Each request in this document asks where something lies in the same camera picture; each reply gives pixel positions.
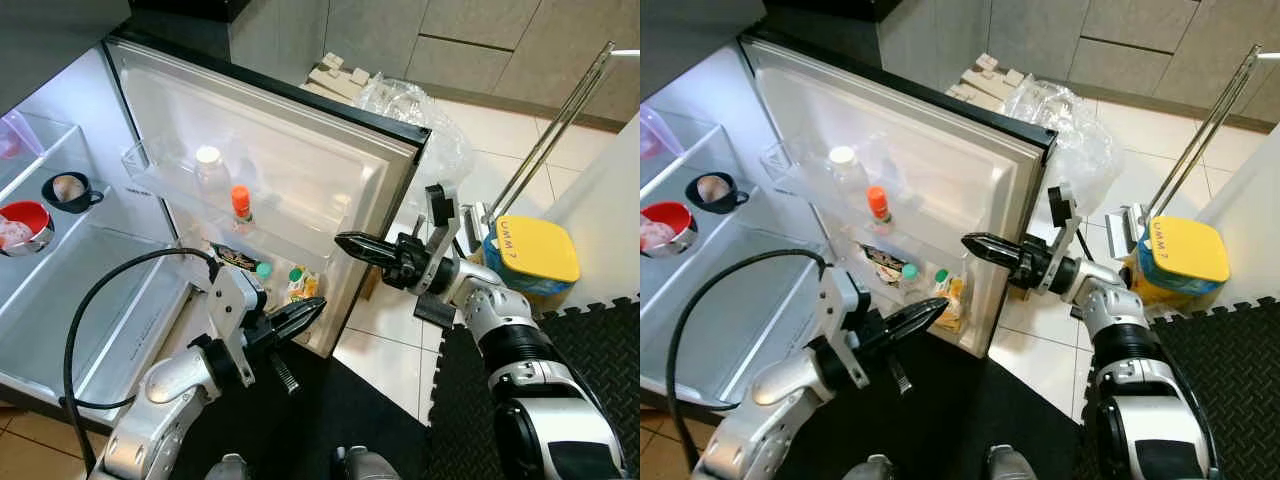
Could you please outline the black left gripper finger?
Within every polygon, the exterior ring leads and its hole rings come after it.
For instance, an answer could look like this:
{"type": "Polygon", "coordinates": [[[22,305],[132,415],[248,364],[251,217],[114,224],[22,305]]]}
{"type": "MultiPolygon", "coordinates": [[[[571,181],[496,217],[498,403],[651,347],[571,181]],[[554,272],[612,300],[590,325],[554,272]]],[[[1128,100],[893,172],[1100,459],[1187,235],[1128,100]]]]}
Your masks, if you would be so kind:
{"type": "Polygon", "coordinates": [[[320,312],[293,312],[284,316],[284,321],[278,326],[278,339],[280,343],[293,340],[300,334],[311,328],[320,312]]]}
{"type": "Polygon", "coordinates": [[[271,312],[274,329],[307,329],[326,306],[323,297],[297,300],[271,312]]]}
{"type": "Polygon", "coordinates": [[[908,330],[928,328],[942,314],[946,312],[948,301],[941,297],[932,297],[904,306],[886,319],[886,325],[891,329],[905,328],[908,330]]]}
{"type": "Polygon", "coordinates": [[[936,323],[942,312],[896,312],[892,315],[892,347],[920,335],[936,323]]]}

